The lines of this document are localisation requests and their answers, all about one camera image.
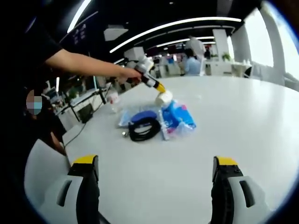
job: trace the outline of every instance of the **plastic bag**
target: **plastic bag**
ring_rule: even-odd
[[[122,110],[121,119],[120,122],[118,123],[118,126],[125,127],[125,128],[128,127],[128,124],[131,121],[132,117],[144,111],[153,111],[157,115],[157,118],[159,120],[159,116],[158,116],[159,109],[160,108],[155,105],[131,106],[131,107],[124,108]]]
[[[122,111],[119,127],[127,128],[132,117],[144,111],[153,111],[161,124],[164,140],[186,136],[194,131],[196,125],[184,104],[173,100],[166,108],[155,105],[131,106]]]
[[[196,124],[187,107],[174,100],[167,108],[159,110],[159,117],[165,140],[170,140],[178,136],[186,136],[196,128]]]

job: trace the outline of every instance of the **clear plastic bottle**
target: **clear plastic bottle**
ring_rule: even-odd
[[[107,101],[111,106],[111,109],[114,113],[118,113],[119,111],[122,110],[121,106],[121,99],[118,95],[117,90],[111,86],[108,93],[107,93]]]

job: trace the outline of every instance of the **black cord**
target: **black cord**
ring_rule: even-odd
[[[150,124],[151,128],[144,132],[135,132],[141,125]],[[161,130],[159,121],[154,118],[142,118],[134,124],[129,125],[129,135],[132,141],[145,141],[153,138]]]
[[[106,98],[106,96],[108,95],[108,92],[109,92],[111,86],[112,86],[112,84],[109,86],[109,88],[108,88],[108,90],[107,90],[107,93],[106,93],[106,95],[105,95],[104,98]],[[99,105],[99,107],[98,107],[97,109],[94,110],[94,112],[96,112],[96,111],[102,106],[103,103],[104,103],[104,102],[102,101],[102,103]],[[82,132],[83,129],[85,128],[86,124],[87,124],[87,122],[83,125],[82,129],[80,130],[80,132],[79,132],[74,138],[72,138],[68,143],[65,144],[64,148],[66,148],[68,144],[70,144],[75,138],[77,138],[77,137],[81,134],[81,132]]]

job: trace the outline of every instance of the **ceiling light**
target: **ceiling light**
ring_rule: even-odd
[[[169,44],[173,44],[173,43],[185,42],[185,41],[189,41],[189,40],[190,40],[189,38],[186,38],[186,39],[177,40],[177,41],[170,41],[170,42],[167,42],[167,43],[162,43],[162,44],[157,45],[157,48],[165,46],[165,45],[169,45]]]
[[[120,60],[118,60],[118,61],[114,62],[114,64],[118,64],[119,62],[122,62],[123,60],[125,60],[125,59],[124,59],[124,58],[122,58],[122,59],[120,59]]]
[[[202,42],[203,44],[216,44],[216,42],[211,41],[211,42]]]
[[[82,3],[82,5],[80,6],[80,8],[78,9],[78,11],[76,12],[73,20],[71,21],[71,24],[67,30],[67,33],[71,32],[76,23],[78,22],[80,16],[82,15],[82,13],[84,12],[84,10],[86,9],[86,7],[89,5],[89,3],[91,2],[92,0],[84,0],[84,2]]]
[[[214,39],[214,38],[215,37],[213,37],[213,36],[196,37],[196,39],[198,39],[198,40]],[[167,43],[162,43],[162,44],[157,45],[157,48],[165,46],[165,45],[170,45],[170,44],[173,44],[173,43],[185,42],[185,41],[189,41],[189,40],[190,40],[190,38],[186,38],[186,39],[182,39],[182,40],[177,40],[177,41],[171,41],[171,42],[167,42]]]
[[[210,21],[210,20],[221,20],[221,21],[235,21],[235,22],[241,22],[242,20],[240,19],[236,19],[236,18],[230,18],[230,17],[199,17],[199,18],[192,18],[192,19],[186,19],[186,20],[179,20],[179,21],[175,21],[175,22],[170,22],[152,29],[149,29],[143,33],[140,33],[136,36],[131,37],[130,39],[126,40],[125,42],[119,44],[118,46],[116,46],[115,48],[113,48],[112,50],[110,50],[110,53],[115,52],[117,49],[121,48],[122,46],[126,45],[127,43],[130,43],[133,40],[136,40],[139,37],[142,37],[146,34],[149,34],[151,32],[166,28],[166,27],[170,27],[170,26],[174,26],[174,25],[178,25],[178,24],[182,24],[182,23],[187,23],[187,22],[196,22],[196,21]]]
[[[59,77],[56,78],[56,92],[59,91]]]
[[[215,39],[213,36],[203,36],[203,37],[196,37],[198,40],[204,40],[204,39]]]

